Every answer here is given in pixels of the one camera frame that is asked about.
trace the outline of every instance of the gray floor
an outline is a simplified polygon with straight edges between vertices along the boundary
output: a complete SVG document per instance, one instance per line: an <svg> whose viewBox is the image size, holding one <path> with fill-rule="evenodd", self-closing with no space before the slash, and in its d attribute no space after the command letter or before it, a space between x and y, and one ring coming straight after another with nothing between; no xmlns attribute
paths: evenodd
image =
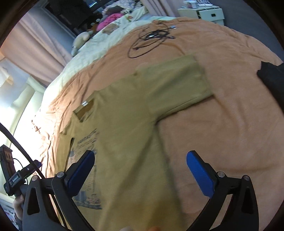
<svg viewBox="0 0 284 231"><path fill-rule="evenodd" d="M210 0L210 2L223 9L225 26L258 39L284 61L284 50L273 32L243 0Z"/></svg>

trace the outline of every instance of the orange blanket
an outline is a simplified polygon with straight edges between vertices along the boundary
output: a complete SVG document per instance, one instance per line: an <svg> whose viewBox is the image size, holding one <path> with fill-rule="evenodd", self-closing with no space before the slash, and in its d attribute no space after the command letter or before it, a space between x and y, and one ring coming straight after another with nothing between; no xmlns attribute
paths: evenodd
<svg viewBox="0 0 284 231"><path fill-rule="evenodd" d="M281 60L250 36L188 18L164 21L168 27L176 26L170 30L176 39L167 39L139 58L128 58L129 47L142 29L149 26L146 33L165 28L157 23L130 32L102 59L77 73L46 111L37 113L33 124L42 172L54 175L58 133L94 90L132 74L136 68L194 53L205 68L214 96L159 122L182 210L190 225L208 200L185 162L187 152L196 150L216 171L252 178L263 230L284 199L284 116L256 72L261 61L279 65Z"/></svg>

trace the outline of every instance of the nightstand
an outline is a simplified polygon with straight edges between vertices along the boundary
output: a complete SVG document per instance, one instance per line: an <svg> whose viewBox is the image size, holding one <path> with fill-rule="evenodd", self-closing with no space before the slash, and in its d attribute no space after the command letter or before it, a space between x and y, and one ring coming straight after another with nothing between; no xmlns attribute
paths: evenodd
<svg viewBox="0 0 284 231"><path fill-rule="evenodd" d="M188 9L182 8L178 9L178 13L181 17L189 18L199 18L219 25L224 25L224 14L221 8L206 7L205 8L196 8Z"/></svg>

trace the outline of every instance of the clothing tag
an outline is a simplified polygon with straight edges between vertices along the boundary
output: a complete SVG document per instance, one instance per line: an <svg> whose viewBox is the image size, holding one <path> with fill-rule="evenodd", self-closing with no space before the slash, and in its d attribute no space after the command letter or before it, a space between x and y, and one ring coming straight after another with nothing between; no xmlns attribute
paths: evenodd
<svg viewBox="0 0 284 231"><path fill-rule="evenodd" d="M82 103L82 106L85 107L85 106L87 106L87 105L88 105L88 102L87 102L87 100L85 100L85 101Z"/></svg>

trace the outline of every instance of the olive green t-shirt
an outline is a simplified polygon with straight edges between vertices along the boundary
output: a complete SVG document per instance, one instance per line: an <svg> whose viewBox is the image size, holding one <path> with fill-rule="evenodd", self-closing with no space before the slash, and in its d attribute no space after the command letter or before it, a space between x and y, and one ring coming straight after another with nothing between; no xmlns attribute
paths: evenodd
<svg viewBox="0 0 284 231"><path fill-rule="evenodd" d="M74 202L96 231L185 231L156 123L212 93L192 55L137 70L95 91L59 136L56 171L95 153Z"/></svg>

